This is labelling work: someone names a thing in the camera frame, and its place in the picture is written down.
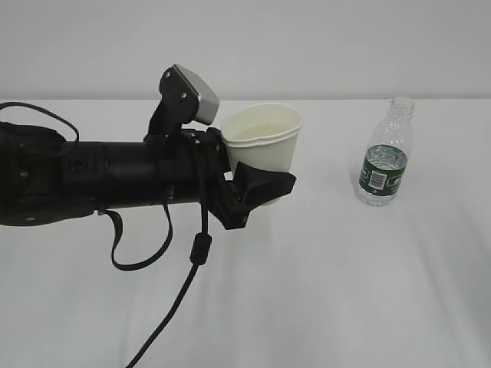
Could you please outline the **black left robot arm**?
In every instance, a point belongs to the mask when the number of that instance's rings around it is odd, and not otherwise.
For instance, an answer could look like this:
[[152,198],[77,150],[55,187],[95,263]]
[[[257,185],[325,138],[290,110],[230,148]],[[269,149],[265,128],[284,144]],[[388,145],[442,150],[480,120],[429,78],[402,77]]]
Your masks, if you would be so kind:
[[1,125],[1,223],[47,225],[111,209],[199,202],[225,229],[243,228],[261,205],[290,194],[289,172],[240,163],[220,133],[182,129],[142,142],[68,142],[42,127]]

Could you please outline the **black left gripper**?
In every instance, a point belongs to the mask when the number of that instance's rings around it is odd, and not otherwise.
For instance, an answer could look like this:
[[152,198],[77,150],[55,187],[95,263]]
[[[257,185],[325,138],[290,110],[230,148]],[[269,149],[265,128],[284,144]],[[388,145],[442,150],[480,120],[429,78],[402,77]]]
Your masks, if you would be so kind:
[[249,213],[290,194],[296,177],[239,162],[231,171],[221,130],[183,129],[164,140],[146,141],[157,170],[157,188],[171,203],[198,202],[226,230],[245,228]]

